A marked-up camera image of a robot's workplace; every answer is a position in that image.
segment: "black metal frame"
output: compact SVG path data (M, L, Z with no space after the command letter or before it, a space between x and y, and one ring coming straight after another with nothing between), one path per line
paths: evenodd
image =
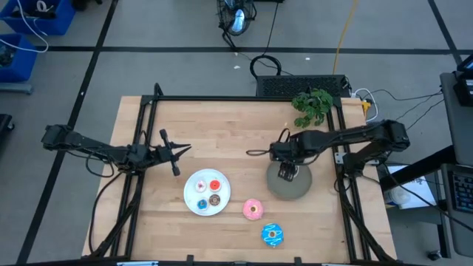
M140 140L140 132L143 127L143 120L145 110L148 105L151 105L151 111L149 113L149 120L148 120L148 126L147 126L147 132L148 132L148 143L151 142L150 138L152 136L152 130L154 128L154 118L156 115L157 111L157 104L160 100L199 100L199 101L213 101L213 100L219 100L219 101L261 101L261 102L290 102L292 98L286 98L286 97L256 97L256 96L165 96L163 95L163 92L159 89L158 90L158 96L155 95L143 95L141 98L140 102L140 110L138 112L137 116L137 123L135 127L135 135L133 137L133 143L137 143ZM343 109L341 106L341 99L340 98L334 98L334 107L337 112L337 118L338 118L338 123L340 129L345 129L345 121L344 121L344 115L343 115ZM335 123L333 120L332 113L329 112L327 114L327 122L329 126L329 130L335 130ZM344 146L344 150L346 152L350 152L350 147L349 146ZM333 148L333 155L338 151L338 148ZM336 176L337 178L342 178L343 177L343 169L340 165L337 165L335 163L335 168L336 168ZM133 179L132 174L129 174L126 176L125 183L123 186L123 192L122 192L122 197L120 200L120 209L118 211L118 217L122 217L124 214L124 211L126 209L127 203L128 203L128 198L130 194L130 188L132 184L132 179ZM141 192L142 192L142 187L145 179L145 172L143 171L141 174L137 175L137 181L136 181L136 189L135 193L138 193L138 198L141 197ZM360 218L361 223L363 224L363 214L361 210L361 201L359 198L359 193L358 193L358 187L356 185L356 180L355 179L349 179L351 183L351 189L352 189L352 201L354 205L354 209L356 212L356 215L358 218ZM346 197L346 191L344 188L343 183L338 182L338 189L340 192L343 194L340 195L340 197ZM128 236L126 239L126 249L125 249L125 254L124 256L118 256L118 246L120 244L120 235L121 233L118 234L118 236L115 238L114 242L112 243L111 246L111 253L110 257L101 257L101 258L94 258L94 257L84 257L82 259L77 259L77 260L69 260L69 261L62 261L62 262L42 262L42 263L37 263L37 264L31 264L31 265L116 265L117 262L126 262L131 259L132 255L132 248L133 248L133 240L135 237L135 230L136 230L136 224L137 224L137 215L139 211L139 204L140 201L138 200L137 202L137 207L134 209L131 217L130 217L130 223L129 223L129 232ZM371 260L370 256L370 248L368 247L368 244L364 237L360 235L360 241L361 241L361 248L363 251L363 259L358 259L356 256L356 250L355 250L355 244L354 244L354 239L353 239L353 229L351 225L351 219L349 218L349 215L347 212L344 210L342 206L342 214L343 214L343 220L344 220L344 231L345 231L345 236L347 240L347 250L348 250L348 255L350 258L350 264L352 265L399 265L397 262L374 262ZM217 266L217 265L228 265L228 266L235 266L238 265L238 262L194 262L194 257L192 255L188 256L187 261L181 261L181 262L171 262L171 261L159 261L159 265L169 265L169 266L195 266L195 265L202 265L202 266ZM301 258L295 257L294 258L294 263L253 263L253 262L245 262L245 266L249 265L255 265L255 266L263 266L263 265L268 265L268 266L299 266L299 265L304 265L304 266L319 266L322 265L321 263L302 263Z

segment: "wooden tabletop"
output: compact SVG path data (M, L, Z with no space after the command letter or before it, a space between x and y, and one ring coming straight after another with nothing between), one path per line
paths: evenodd
M123 97L115 121L111 144L130 144L135 130L140 97ZM347 127L364 125L358 99L342 99ZM168 163L146 171L140 211L137 219L132 259L196 261L349 262L341 206L333 190L336 178L333 154L326 150L310 165L313 184L308 193L294 201L275 198L266 186L265 172L269 157L249 157L248 149L267 149L288 127L296 133L293 121L299 116L290 103L160 101L154 122L152 145L162 144L160 129L166 129L170 141L190 143L192 149L181 157L179 177L174 177ZM335 124L336 113L333 110ZM328 131L327 123L317 129ZM352 146L357 151L363 145ZM231 199L215 216L197 216L183 200L186 180L203 168L221 171L231 184ZM376 178L373 167L364 172ZM98 203L93 234L94 247L115 224L123 190L121 177L109 186ZM109 180L103 179L102 188ZM358 179L364 221L379 244L395 257L387 213L379 185ZM243 203L250 198L262 202L263 219L249 221L242 214ZM284 242L269 248L261 240L262 227L270 222L281 225ZM128 226L123 230L123 253ZM358 231L353 226L357 255L361 258ZM84 254L89 253L87 245Z

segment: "white paper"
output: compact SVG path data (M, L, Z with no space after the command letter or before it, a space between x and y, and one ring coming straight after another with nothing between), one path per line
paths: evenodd
M401 170L406 166L388 166L389 172L392 174L396 171ZM417 195L421 196L427 202L432 203L433 205L437 205L434 199L434 195L430 191L429 184L426 181L424 176L417 178L409 183L405 183L402 185L403 187L409 189L410 191L416 193ZM407 209L407 208L419 208L428 206L425 202L417 198L415 195L411 194L411 200L408 203L399 205L400 209Z

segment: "potted plant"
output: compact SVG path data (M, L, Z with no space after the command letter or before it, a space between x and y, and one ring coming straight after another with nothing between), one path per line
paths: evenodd
M305 113L305 116L296 118L294 125L299 128L306 128L312 120L314 126L319 126L324 122L325 114L330 111L333 105L332 96L323 89L309 89L308 92L301 92L292 101L293 107Z

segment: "pink frosted donut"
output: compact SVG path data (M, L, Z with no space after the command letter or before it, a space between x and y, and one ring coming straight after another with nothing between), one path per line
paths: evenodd
M263 216L263 205L257 199L249 199L243 205L243 215L250 220L258 220Z

